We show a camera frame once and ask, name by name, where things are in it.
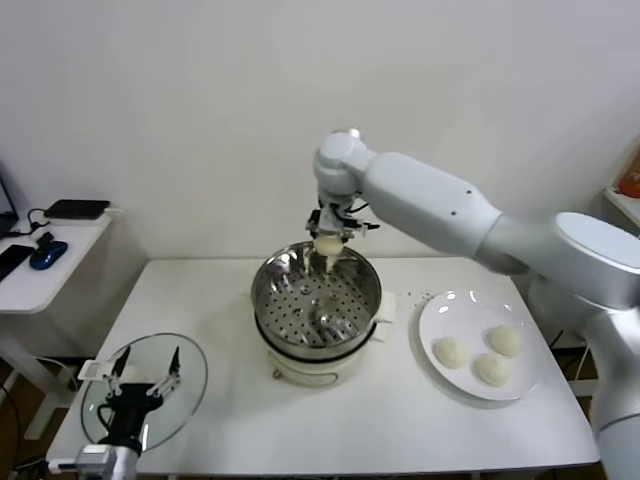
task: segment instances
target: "dough ball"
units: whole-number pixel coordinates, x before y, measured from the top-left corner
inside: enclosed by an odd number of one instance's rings
[[[494,352],[478,357],[474,364],[480,379],[492,387],[503,386],[511,376],[509,360]]]
[[[467,349],[453,337],[438,340],[433,346],[433,353],[441,364],[454,370],[469,361]]]
[[[517,357],[522,353],[522,337],[509,325],[492,328],[489,343],[491,348],[505,357]]]
[[[342,252],[344,244],[337,235],[318,235],[313,240],[316,252],[324,257],[337,257]]]

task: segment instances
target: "stainless steel steamer basket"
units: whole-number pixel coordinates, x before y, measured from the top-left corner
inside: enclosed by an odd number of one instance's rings
[[[362,255],[345,247],[327,273],[327,257],[312,242],[275,253],[251,288],[265,341],[282,355],[312,363],[336,361],[362,347],[375,329],[381,298],[380,279]]]

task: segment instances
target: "white plate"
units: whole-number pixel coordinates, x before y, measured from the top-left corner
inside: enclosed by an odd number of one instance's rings
[[[522,336],[523,352],[509,358],[511,376],[501,387],[484,383],[473,362],[492,352],[487,335],[491,328],[510,325]],[[434,344],[443,337],[455,337],[465,344],[469,363],[456,370],[442,365],[433,353]],[[487,400],[516,400],[535,387],[540,377],[536,355],[535,331],[505,305],[489,294],[477,291],[449,291],[426,304],[420,315],[420,342],[433,366],[459,389]]]

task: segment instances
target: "laptop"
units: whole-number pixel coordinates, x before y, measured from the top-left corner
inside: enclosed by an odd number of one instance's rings
[[[7,187],[5,187],[2,178],[0,178],[0,239],[5,233],[10,232],[17,222],[18,214],[16,213],[16,208],[11,198],[9,198]]]

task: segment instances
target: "pot handle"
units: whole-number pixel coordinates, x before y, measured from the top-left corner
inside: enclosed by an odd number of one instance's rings
[[[373,316],[373,321],[377,323],[376,330],[371,336],[371,340],[376,342],[386,342],[389,337],[389,328],[396,320],[396,294],[393,292],[382,292],[380,307]]]

